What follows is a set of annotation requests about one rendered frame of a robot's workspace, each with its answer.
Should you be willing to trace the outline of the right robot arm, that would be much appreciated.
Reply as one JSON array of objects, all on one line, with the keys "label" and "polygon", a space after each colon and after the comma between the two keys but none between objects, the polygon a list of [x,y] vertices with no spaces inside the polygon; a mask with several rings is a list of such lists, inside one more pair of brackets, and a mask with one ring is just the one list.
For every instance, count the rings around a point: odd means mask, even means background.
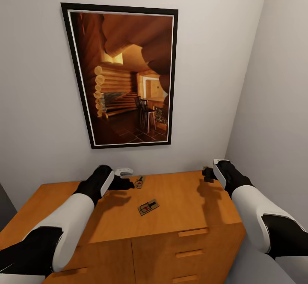
[{"label": "right robot arm", "polygon": [[243,176],[230,161],[213,160],[202,175],[229,193],[253,246],[272,257],[296,284],[308,284],[308,233]]}]

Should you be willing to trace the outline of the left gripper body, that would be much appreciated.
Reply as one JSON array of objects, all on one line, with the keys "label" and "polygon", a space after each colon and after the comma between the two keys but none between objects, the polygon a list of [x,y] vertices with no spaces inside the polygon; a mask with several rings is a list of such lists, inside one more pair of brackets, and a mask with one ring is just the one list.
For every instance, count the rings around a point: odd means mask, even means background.
[{"label": "left gripper body", "polygon": [[108,188],[108,190],[127,190],[129,189],[130,180],[128,178],[118,177],[118,182],[115,187]]}]

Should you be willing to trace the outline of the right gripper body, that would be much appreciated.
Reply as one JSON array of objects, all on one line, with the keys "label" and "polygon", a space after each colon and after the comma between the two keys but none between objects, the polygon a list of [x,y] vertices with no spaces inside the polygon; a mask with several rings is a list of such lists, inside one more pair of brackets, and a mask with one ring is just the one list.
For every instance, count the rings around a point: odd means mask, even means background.
[{"label": "right gripper body", "polygon": [[218,180],[213,173],[213,169],[205,167],[204,170],[202,170],[202,171],[205,171],[205,178],[211,178],[211,179]]}]

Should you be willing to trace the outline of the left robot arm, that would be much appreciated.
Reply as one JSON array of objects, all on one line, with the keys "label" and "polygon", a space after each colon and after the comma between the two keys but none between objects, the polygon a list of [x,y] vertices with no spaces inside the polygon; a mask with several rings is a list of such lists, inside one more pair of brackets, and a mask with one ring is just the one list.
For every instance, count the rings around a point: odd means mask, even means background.
[{"label": "left robot arm", "polygon": [[78,190],[52,214],[40,221],[24,239],[0,251],[0,284],[42,284],[71,260],[86,224],[107,190],[134,189],[122,176],[130,168],[100,165]]}]

